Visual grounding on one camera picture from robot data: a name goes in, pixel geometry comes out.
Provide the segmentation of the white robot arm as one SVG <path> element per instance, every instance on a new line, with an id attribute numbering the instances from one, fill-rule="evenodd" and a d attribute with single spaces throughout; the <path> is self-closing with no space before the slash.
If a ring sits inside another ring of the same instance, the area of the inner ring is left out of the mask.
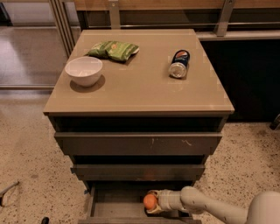
<path id="1" fill-rule="evenodd" d="M 280 224 L 280 193 L 261 192 L 248 209 L 210 198 L 192 186 L 180 191 L 150 190 L 143 198 L 148 214 L 178 210 L 183 213 L 208 212 L 224 224 Z"/>

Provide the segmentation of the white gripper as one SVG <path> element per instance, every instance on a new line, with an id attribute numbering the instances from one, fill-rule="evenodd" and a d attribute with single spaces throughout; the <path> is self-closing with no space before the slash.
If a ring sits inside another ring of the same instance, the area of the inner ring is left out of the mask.
<path id="1" fill-rule="evenodd" d="M 150 190 L 147 192 L 147 195 L 151 195 L 158 199 L 158 205 L 147 206 L 147 214 L 161 214 L 163 211 L 171 210 L 181 210 L 183 205 L 181 202 L 181 191 L 171 191 L 171 190 Z"/>

